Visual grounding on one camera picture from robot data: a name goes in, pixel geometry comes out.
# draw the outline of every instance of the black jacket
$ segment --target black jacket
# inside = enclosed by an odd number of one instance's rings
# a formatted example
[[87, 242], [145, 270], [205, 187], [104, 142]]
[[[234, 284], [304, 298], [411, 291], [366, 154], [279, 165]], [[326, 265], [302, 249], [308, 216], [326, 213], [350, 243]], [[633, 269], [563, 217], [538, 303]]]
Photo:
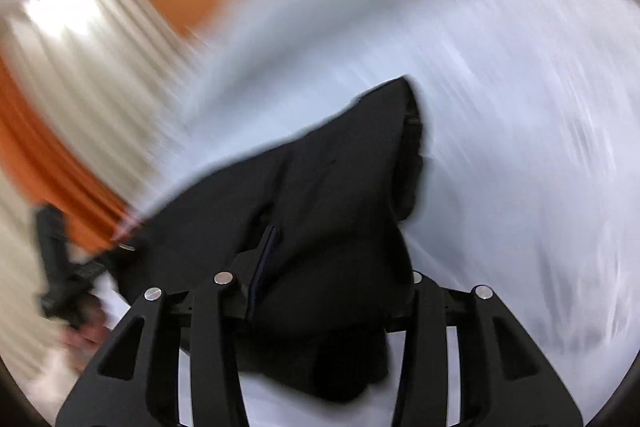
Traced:
[[145, 254], [116, 273], [133, 302], [156, 286], [197, 286], [255, 248], [280, 242], [260, 273], [240, 369], [307, 393], [353, 399], [386, 375], [384, 325], [407, 302], [412, 268], [398, 222], [422, 169], [409, 82], [392, 80], [297, 140], [214, 172], [150, 218]]

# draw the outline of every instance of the white curtain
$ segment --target white curtain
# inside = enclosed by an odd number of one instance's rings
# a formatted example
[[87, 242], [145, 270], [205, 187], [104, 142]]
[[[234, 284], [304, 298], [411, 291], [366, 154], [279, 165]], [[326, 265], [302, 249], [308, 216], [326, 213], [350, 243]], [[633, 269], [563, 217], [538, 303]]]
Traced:
[[1, 49], [66, 147], [129, 201], [150, 174], [149, 143], [186, 46], [148, 0], [26, 0]]
[[0, 171], [0, 356], [18, 384], [33, 378], [57, 325], [40, 315], [44, 276], [31, 206]]

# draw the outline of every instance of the human hand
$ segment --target human hand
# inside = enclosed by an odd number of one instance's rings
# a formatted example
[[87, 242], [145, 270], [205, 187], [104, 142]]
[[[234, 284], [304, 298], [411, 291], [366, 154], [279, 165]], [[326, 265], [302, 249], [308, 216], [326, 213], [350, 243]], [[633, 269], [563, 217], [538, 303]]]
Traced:
[[110, 333], [105, 326], [107, 315], [100, 305], [100, 299], [88, 296], [82, 303], [82, 311], [88, 315], [89, 320], [79, 330], [65, 327], [60, 338], [66, 349], [69, 365], [78, 373], [84, 371]]

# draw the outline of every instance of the black fabric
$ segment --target black fabric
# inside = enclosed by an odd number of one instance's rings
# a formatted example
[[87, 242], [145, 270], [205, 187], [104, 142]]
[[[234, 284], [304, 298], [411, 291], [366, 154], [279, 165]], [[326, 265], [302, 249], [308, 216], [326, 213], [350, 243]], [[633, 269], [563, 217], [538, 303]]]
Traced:
[[280, 243], [260, 279], [240, 369], [332, 401], [386, 375], [383, 325], [407, 302], [398, 229], [415, 205], [422, 123], [396, 79], [293, 142], [210, 174], [151, 218], [146, 254], [116, 274], [133, 302], [151, 286], [192, 289], [255, 248]]

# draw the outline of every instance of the silver bolt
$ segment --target silver bolt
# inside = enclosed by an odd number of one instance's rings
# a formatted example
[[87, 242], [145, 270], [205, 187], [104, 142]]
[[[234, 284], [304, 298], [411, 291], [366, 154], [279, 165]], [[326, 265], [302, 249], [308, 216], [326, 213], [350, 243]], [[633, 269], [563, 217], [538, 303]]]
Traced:
[[145, 299], [148, 301], [157, 301], [162, 295], [162, 290], [160, 288], [149, 288], [145, 292]]
[[216, 284], [229, 284], [234, 279], [234, 275], [231, 272], [219, 272], [213, 277]]
[[494, 296], [494, 291], [489, 286], [481, 285], [476, 287], [476, 295], [481, 299], [487, 300]]

